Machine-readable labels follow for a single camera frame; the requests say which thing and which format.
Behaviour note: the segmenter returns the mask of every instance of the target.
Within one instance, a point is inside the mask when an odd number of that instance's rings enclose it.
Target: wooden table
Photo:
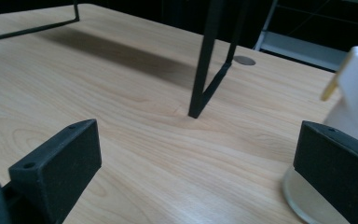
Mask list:
[[[0,183],[65,126],[99,124],[103,168],[65,223],[298,223],[282,195],[301,121],[338,98],[331,73],[237,48],[198,119],[187,116],[202,37],[92,5],[80,22],[0,40]],[[0,15],[0,33],[72,7]],[[215,45],[211,74],[228,43]]]

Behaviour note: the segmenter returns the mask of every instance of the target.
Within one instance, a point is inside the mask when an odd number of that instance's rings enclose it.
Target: black metal leg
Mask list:
[[[44,31],[44,30],[56,28],[59,26],[64,26],[69,23],[80,21],[79,12],[78,12],[78,8],[77,8],[77,0],[74,0],[74,10],[75,10],[75,18],[73,20],[57,22],[57,23],[53,23],[53,24],[49,24],[49,25],[43,25],[43,26],[31,28],[31,29],[26,29],[26,30],[13,32],[13,33],[0,35],[0,39],[5,39],[5,38],[17,36],[17,35],[26,35],[26,34],[30,34],[30,33],[34,33],[34,32]]]
[[[213,78],[208,88],[205,87],[206,76],[208,75],[209,64],[213,53],[214,41],[217,38],[223,0],[212,0],[209,8],[208,18],[206,21],[204,38],[202,41],[199,64],[197,66],[196,78],[194,81],[193,92],[191,95],[190,108],[188,115],[194,119],[198,118],[203,108],[208,104],[214,92],[219,87],[225,77],[234,57],[235,49],[240,41],[241,30],[244,25],[249,1],[243,1],[241,11],[235,27],[234,36],[227,54],[226,62],[220,68],[219,72]]]

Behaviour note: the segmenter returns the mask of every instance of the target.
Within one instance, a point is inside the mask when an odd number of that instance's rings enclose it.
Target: table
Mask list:
[[[65,223],[298,223],[282,195],[303,119],[323,122],[331,73],[237,47],[198,119],[187,116],[202,36],[93,5],[80,22],[0,40],[0,183],[65,126],[97,119],[103,167]],[[71,7],[0,15],[0,33]],[[228,43],[217,41],[211,74]]]

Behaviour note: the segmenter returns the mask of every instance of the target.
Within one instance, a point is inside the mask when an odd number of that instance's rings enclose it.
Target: wooden tabletop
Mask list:
[[[298,223],[282,194],[302,120],[323,122],[331,73],[238,47],[187,116],[202,36],[93,5],[80,22],[0,40],[0,183],[65,126],[97,119],[103,167],[65,223]],[[0,15],[0,34],[72,7]],[[211,74],[228,43],[217,41]]]

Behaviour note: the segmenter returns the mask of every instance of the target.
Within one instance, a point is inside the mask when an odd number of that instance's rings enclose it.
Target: gray circle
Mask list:
[[[234,61],[243,65],[255,65],[255,60],[245,56],[234,56]]]

